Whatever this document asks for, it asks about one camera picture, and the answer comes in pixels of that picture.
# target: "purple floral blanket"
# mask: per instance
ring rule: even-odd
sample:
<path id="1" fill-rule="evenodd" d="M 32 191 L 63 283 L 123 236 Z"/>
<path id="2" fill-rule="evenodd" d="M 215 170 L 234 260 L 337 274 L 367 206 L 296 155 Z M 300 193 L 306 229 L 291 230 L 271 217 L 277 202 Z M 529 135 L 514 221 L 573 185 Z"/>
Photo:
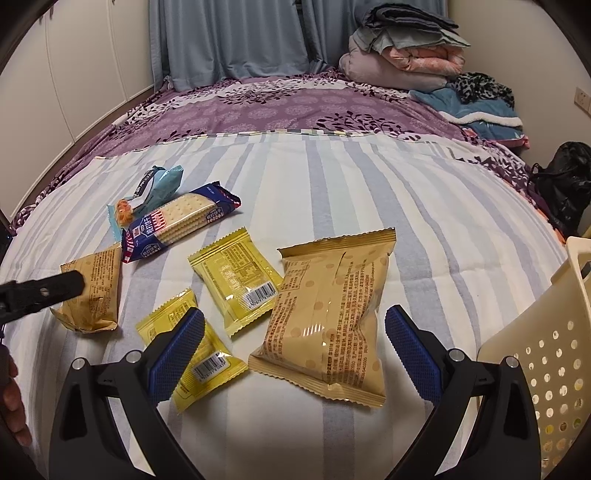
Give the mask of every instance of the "purple floral blanket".
<path id="1" fill-rule="evenodd" d="M 17 230 L 33 209 L 95 157 L 113 157 L 189 135 L 277 129 L 384 132 L 419 140 L 435 135 L 482 150 L 482 165 L 527 195 L 525 163 L 500 145 L 474 138 L 405 92 L 349 82 L 338 72 L 279 79 L 224 80 L 178 93 L 165 85 L 90 140 L 12 221 Z"/>

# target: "yellow snack package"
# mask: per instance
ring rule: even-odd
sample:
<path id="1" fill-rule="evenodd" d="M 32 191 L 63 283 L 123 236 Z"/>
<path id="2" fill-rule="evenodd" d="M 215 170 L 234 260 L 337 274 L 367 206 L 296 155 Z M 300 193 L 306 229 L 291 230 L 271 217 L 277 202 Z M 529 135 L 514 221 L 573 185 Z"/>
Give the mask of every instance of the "yellow snack package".
<path id="1" fill-rule="evenodd" d="M 189 263 L 222 312 L 229 336 L 273 308 L 283 280 L 245 228 L 194 253 Z"/>
<path id="2" fill-rule="evenodd" d="M 148 345 L 159 333 L 172 330 L 191 307 L 197 307 L 197 300 L 188 288 L 150 313 L 135 328 Z M 205 322 L 203 340 L 173 392 L 178 412 L 247 369 L 246 363 L 232 356 L 212 326 Z"/>
<path id="3" fill-rule="evenodd" d="M 81 333 L 117 328 L 117 295 L 121 245 L 79 258 L 60 267 L 61 272 L 77 270 L 84 277 L 82 295 L 66 300 L 52 314 L 68 330 Z"/>
<path id="4" fill-rule="evenodd" d="M 248 366 L 325 398 L 381 407 L 376 311 L 394 229 L 280 248 L 285 278 Z"/>

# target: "electrical outlet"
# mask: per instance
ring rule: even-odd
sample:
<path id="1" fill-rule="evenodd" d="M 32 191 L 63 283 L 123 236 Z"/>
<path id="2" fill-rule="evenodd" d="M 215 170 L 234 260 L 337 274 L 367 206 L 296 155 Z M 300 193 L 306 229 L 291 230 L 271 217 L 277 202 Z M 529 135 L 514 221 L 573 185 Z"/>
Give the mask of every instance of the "electrical outlet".
<path id="1" fill-rule="evenodd" d="M 589 109 L 591 108 L 591 96 L 589 96 L 587 93 L 585 93 L 578 87 L 577 92 L 574 96 L 574 102 L 587 113 L 589 113 Z"/>

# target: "striped bed sheet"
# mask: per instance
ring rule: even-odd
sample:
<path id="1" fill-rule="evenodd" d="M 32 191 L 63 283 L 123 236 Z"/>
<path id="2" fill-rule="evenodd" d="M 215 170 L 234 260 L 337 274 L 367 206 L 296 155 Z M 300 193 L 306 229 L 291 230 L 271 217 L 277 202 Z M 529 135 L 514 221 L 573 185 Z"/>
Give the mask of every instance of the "striped bed sheet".
<path id="1" fill-rule="evenodd" d="M 183 192 L 220 180 L 241 197 L 242 207 L 154 257 L 123 265 L 115 332 L 79 335 L 48 310 L 7 326 L 41 472 L 47 472 L 54 408 L 72 360 L 113 362 L 143 349 L 136 323 L 185 288 L 193 288 L 233 355 L 246 360 L 261 344 L 268 318 L 230 340 L 187 261 L 243 226 L 279 272 L 279 247 L 395 227 L 398 241 L 379 318 L 401 304 L 445 347 L 475 359 L 484 341 L 542 294 L 566 259 L 551 226 L 531 204 L 470 161 L 478 155 L 474 145 L 434 135 L 410 141 L 385 134 L 275 131 L 191 137 L 94 159 L 32 212 L 0 267 L 0 281 L 53 275 L 60 264 L 112 245 L 105 205 L 131 194 L 154 164 L 182 165 Z M 158 409 L 210 480 L 381 480 L 431 407 L 418 396 L 383 323 L 378 348 L 387 388 L 383 408 L 328 401 L 247 372 L 181 415 L 168 401 Z M 121 405 L 112 407 L 131 458 L 145 467 Z M 459 459 L 474 417 L 472 404 L 442 469 Z"/>

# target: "plastic laundry basket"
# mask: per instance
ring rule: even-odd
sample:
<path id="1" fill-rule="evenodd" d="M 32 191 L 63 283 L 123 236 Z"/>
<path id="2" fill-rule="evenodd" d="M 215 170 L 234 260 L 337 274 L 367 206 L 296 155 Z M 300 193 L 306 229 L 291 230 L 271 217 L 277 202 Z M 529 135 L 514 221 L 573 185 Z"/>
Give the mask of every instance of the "plastic laundry basket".
<path id="1" fill-rule="evenodd" d="M 591 411 L 591 240 L 571 237 L 569 258 L 551 287 L 482 345 L 478 360 L 516 357 L 530 386 L 540 428 L 542 478 L 560 462 Z"/>

